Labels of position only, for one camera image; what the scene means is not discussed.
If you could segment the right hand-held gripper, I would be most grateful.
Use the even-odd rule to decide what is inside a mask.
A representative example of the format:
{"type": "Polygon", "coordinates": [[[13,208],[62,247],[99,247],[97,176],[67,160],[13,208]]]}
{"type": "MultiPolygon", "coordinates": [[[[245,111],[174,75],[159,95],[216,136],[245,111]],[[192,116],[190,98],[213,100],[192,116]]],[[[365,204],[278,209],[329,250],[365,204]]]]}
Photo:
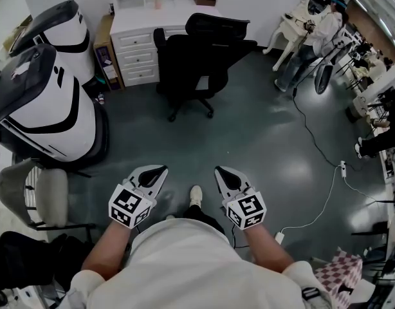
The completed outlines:
{"type": "Polygon", "coordinates": [[[224,199],[226,217],[237,228],[246,230],[264,221],[267,209],[262,195],[250,187],[245,174],[231,167],[216,166],[214,175],[224,199]]]}

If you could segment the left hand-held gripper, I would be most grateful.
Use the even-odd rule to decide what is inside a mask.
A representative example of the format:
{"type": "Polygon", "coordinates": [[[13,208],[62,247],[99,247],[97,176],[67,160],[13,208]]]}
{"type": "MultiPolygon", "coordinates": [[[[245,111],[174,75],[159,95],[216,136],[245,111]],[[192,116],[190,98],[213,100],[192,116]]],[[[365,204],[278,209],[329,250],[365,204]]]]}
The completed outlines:
{"type": "Polygon", "coordinates": [[[128,229],[134,229],[149,217],[156,197],[169,173],[166,165],[137,167],[118,184],[109,199],[109,217],[128,229]]]}

